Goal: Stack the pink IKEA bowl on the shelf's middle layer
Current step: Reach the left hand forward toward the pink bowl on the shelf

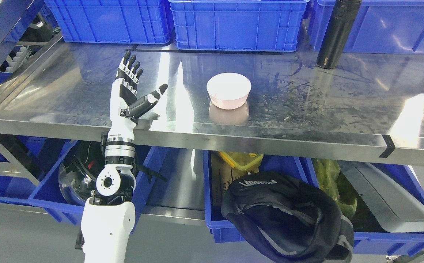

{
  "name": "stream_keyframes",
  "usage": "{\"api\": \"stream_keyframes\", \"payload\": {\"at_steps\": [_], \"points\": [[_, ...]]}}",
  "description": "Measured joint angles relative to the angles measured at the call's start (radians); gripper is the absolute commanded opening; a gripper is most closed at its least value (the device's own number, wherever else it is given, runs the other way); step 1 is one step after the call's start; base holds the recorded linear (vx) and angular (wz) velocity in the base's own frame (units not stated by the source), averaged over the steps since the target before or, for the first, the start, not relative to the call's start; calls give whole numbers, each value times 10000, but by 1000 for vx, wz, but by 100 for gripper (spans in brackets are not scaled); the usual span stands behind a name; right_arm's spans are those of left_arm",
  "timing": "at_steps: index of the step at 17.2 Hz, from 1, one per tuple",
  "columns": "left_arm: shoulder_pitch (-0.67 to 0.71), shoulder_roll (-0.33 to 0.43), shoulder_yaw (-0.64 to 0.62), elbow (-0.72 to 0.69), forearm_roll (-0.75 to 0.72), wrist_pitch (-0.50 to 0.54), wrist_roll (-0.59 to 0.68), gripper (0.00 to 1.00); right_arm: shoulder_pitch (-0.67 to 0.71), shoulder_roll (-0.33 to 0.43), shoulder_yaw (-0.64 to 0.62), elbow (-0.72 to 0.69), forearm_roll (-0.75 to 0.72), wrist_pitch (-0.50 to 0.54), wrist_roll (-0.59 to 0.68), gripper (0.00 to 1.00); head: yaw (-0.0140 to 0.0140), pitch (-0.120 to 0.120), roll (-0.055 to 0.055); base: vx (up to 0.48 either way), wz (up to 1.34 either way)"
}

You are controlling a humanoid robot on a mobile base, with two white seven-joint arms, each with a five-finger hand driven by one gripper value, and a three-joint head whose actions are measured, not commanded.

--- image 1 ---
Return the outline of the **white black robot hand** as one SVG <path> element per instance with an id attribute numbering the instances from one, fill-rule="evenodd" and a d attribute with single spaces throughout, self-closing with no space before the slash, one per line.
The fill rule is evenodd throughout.
<path id="1" fill-rule="evenodd" d="M 157 89 L 143 97 L 137 96 L 137 87 L 143 70 L 136 55 L 128 50 L 123 55 L 117 67 L 115 78 L 111 85 L 109 117 L 111 127 L 107 141 L 134 142 L 133 130 L 138 120 L 150 111 L 165 93 L 167 84 L 160 85 Z"/>

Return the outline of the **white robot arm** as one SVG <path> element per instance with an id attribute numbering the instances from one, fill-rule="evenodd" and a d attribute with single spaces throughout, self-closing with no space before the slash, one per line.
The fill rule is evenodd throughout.
<path id="1" fill-rule="evenodd" d="M 96 179 L 96 190 L 84 205 L 81 232 L 85 263 L 123 263 L 136 222 L 132 202 L 136 186 L 135 144 L 112 138 L 105 145 L 105 165 Z"/>

